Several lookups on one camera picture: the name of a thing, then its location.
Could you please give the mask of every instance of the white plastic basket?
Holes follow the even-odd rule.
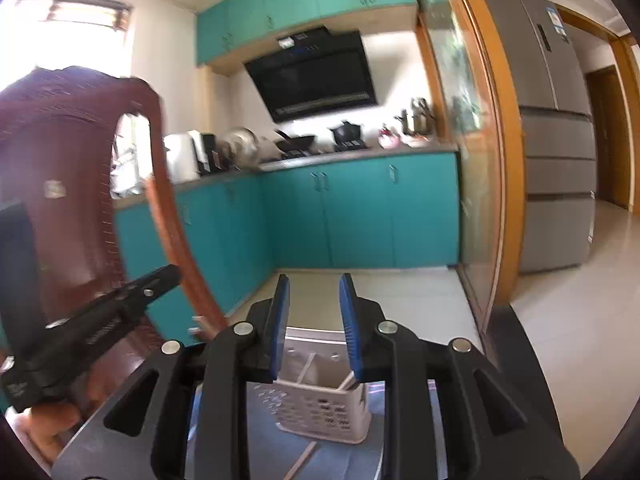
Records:
[[[353,381],[344,337],[288,336],[285,348],[278,380],[254,386],[278,427],[311,438],[361,443],[371,422],[367,389],[364,384],[349,386]]]

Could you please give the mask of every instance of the white floor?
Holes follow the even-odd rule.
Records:
[[[358,295],[377,301],[387,319],[411,329],[418,337],[447,344],[466,337],[481,347],[473,315],[455,270],[444,267],[411,270],[290,270],[291,304],[288,326],[342,330],[338,279],[350,272]],[[255,301],[270,298],[278,274],[230,317],[238,322]]]
[[[587,263],[522,277],[513,308],[585,475],[640,395],[640,217],[598,202]]]

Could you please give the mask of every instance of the refrigerator door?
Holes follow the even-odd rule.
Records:
[[[527,202],[520,272],[583,263],[589,254],[595,214],[593,198]]]
[[[485,0],[500,34],[520,106],[555,108],[542,44],[520,0]]]
[[[527,194],[595,193],[596,161],[526,158]]]
[[[593,125],[586,117],[521,110],[525,156],[596,158]]]
[[[547,0],[521,1],[543,46],[558,110],[591,115],[584,75],[558,9]]]

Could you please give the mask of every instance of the doorway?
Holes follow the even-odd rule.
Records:
[[[598,159],[597,197],[628,208],[631,150],[626,106],[615,66],[586,74]]]

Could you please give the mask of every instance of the countertop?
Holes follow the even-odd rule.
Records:
[[[382,156],[415,155],[418,153],[455,153],[458,145],[452,142],[431,142],[420,148],[410,148],[403,144],[399,148],[383,150],[382,148],[370,148],[368,150],[354,150],[352,152],[323,153],[321,155],[304,156],[301,158],[291,158],[289,160],[277,160],[261,164],[254,170],[227,171],[203,176],[189,182],[181,182],[174,185],[176,193],[182,193],[201,186],[208,186],[216,182],[229,182],[236,178],[247,176],[248,174],[271,173],[273,171],[292,170],[293,168],[304,168],[305,166],[317,166],[319,164],[331,164],[332,162],[342,162],[345,160],[359,160],[361,158],[378,158]],[[126,209],[146,202],[144,193],[139,195],[116,198],[113,200],[113,208],[116,210]]]

